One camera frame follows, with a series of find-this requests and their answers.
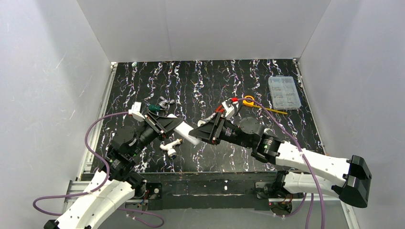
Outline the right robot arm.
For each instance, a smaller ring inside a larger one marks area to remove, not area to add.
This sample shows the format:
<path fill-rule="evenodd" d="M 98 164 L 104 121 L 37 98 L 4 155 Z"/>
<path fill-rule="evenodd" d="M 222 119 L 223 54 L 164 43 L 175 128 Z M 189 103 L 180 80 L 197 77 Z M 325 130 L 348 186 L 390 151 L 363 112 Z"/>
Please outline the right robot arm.
<path fill-rule="evenodd" d="M 299 148 L 265 134 L 265 127 L 252 117 L 234 125 L 216 113 L 209 123 L 213 124 L 209 143 L 217 145 L 223 140 L 236 144 L 251 149 L 251 156 L 264 164 L 295 168 L 308 176 L 308 183 L 304 184 L 302 175 L 287 172 L 278 184 L 280 189 L 299 193 L 308 192 L 313 187 L 353 207 L 368 206 L 372 174 L 363 157 L 331 157 Z"/>

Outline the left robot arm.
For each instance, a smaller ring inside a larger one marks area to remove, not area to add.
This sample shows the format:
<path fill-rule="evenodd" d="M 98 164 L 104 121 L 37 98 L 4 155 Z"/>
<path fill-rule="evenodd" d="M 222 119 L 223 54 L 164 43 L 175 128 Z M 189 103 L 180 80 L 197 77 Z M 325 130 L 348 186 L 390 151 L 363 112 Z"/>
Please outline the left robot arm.
<path fill-rule="evenodd" d="M 104 167 L 98 170 L 90 183 L 81 193 L 67 194 L 64 198 L 74 198 L 76 201 L 65 213 L 57 214 L 57 219 L 51 219 L 44 225 L 46 229 L 97 229 L 99 226 L 127 200 L 136 194 L 145 196 L 147 180 L 133 170 L 132 158 L 142 151 L 157 137 L 167 137 L 173 132 L 180 134 L 194 145 L 201 142 L 201 137 L 192 135 L 194 128 L 183 119 L 169 115 L 158 116 L 152 113 L 142 115 L 135 109 L 122 112 L 139 121 L 142 127 L 130 139 L 123 140 L 117 146 L 111 146 L 111 155 L 104 158 L 89 146 L 87 149 L 98 157 Z"/>

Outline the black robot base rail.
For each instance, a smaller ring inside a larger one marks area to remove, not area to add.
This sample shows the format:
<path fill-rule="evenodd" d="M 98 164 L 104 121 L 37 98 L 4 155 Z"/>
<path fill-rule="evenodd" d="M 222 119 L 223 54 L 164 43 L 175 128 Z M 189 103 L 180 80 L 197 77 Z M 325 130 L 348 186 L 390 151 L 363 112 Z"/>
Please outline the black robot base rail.
<path fill-rule="evenodd" d="M 107 195 L 118 206 L 140 204 L 143 210 L 246 208 L 268 211 L 272 202 L 303 199 L 305 193 L 338 198 L 324 178 L 294 171 L 141 173 L 144 184 L 131 197 L 122 186 Z"/>

